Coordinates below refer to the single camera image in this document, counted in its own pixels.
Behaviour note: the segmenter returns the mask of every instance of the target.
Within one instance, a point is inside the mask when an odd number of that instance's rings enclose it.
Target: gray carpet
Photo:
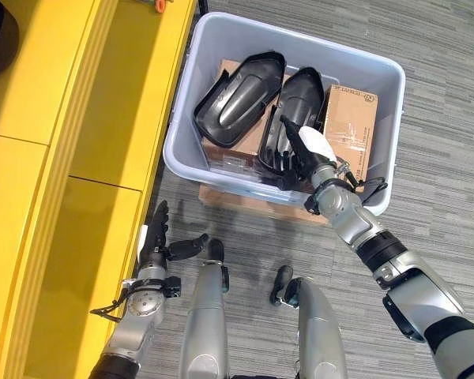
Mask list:
[[[222,10],[384,55],[404,67],[405,115],[391,202],[382,222],[463,298],[474,321],[474,0],[220,0]],[[331,301],[349,377],[437,378],[425,344],[406,340],[382,291],[329,227],[305,227],[203,206],[198,184],[159,170],[152,204],[171,206],[171,240],[208,232],[226,244],[231,374],[293,378],[296,313],[267,303],[275,270],[291,264]],[[201,257],[172,262],[183,294],[168,300],[141,378],[175,377]]]

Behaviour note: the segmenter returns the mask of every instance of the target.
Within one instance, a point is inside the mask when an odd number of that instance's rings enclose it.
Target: yellow shelf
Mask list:
[[[41,144],[0,137],[0,344],[15,262],[46,151]]]
[[[0,378],[87,377],[111,331],[88,311],[133,267],[195,1],[3,2],[20,50],[0,74]]]
[[[118,3],[42,282],[28,377],[88,377],[111,333],[113,323],[88,312],[116,298],[134,266],[194,5],[169,2],[159,15],[135,0]]]
[[[0,377],[24,372],[55,221],[116,3],[74,0],[61,9],[51,0],[4,1],[19,24],[20,50],[0,73],[0,229],[7,231],[0,233]],[[11,174],[24,182],[7,188]]]
[[[143,191],[164,139],[193,0],[118,4],[70,174]]]
[[[109,327],[88,311],[111,303],[128,269],[140,195],[69,178],[28,347],[29,377],[88,377]]]

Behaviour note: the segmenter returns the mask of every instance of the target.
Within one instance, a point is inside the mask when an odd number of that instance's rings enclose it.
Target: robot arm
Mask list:
[[[299,128],[284,117],[281,121],[297,156],[295,173],[316,189],[306,202],[307,210],[329,219],[387,290],[386,310],[405,336],[428,342],[441,376],[474,379],[474,324],[465,317],[457,294],[362,206],[351,185],[338,178],[333,152],[321,133]]]

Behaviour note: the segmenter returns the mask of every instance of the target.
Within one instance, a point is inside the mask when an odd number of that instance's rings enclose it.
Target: yellow cabinet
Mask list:
[[[118,4],[70,174],[144,191],[161,152],[194,0]]]
[[[9,291],[19,269],[17,252],[30,223],[46,150],[41,144],[0,137],[0,344]]]
[[[88,310],[130,274],[195,1],[3,2],[0,378],[87,377],[111,331]]]
[[[109,324],[90,315],[111,304],[128,271],[141,193],[69,178],[47,260],[24,374],[87,378]]]

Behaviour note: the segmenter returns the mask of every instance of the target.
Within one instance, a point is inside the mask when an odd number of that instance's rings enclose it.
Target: orange object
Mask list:
[[[165,10],[165,0],[155,0],[155,8],[158,13],[163,13]]]

